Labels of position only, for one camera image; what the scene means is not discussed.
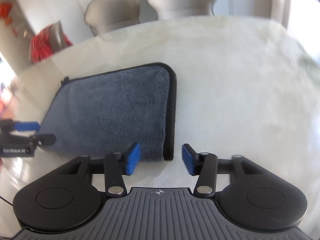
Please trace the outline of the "blue grey microfibre towel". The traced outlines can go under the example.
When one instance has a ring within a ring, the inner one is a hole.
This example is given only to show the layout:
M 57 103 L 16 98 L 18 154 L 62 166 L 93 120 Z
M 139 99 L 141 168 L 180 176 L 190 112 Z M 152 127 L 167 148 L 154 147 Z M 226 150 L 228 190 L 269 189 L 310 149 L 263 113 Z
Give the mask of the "blue grey microfibre towel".
M 43 150 L 100 159 L 138 143 L 141 161 L 172 160 L 176 93 L 176 74 L 164 63 L 65 78 L 39 130 L 56 141 Z

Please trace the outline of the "chair with red cloth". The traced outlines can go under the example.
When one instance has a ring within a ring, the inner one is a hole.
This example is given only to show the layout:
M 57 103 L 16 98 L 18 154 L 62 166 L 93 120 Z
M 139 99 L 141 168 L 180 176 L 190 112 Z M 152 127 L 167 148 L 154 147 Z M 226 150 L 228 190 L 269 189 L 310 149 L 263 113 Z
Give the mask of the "chair with red cloth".
M 63 32 L 61 21 L 57 21 L 43 28 L 31 39 L 28 57 L 32 63 L 38 63 L 72 45 Z

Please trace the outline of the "red chinese knot decoration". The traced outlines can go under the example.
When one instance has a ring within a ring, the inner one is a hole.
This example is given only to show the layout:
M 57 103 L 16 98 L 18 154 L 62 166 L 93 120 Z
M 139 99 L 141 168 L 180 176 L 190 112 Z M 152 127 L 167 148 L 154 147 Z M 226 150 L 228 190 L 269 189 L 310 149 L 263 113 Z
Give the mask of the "red chinese knot decoration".
M 0 19 L 4 21 L 6 26 L 12 24 L 12 17 L 9 15 L 13 7 L 11 2 L 1 2 L 0 3 Z

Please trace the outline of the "beige dining chair far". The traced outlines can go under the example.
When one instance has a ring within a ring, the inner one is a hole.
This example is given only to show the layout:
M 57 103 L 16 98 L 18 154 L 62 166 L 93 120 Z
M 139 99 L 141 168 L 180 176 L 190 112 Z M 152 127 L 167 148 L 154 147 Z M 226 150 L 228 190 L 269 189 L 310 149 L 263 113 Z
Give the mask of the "beige dining chair far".
M 140 0 L 93 0 L 84 15 L 84 22 L 94 36 L 140 24 Z

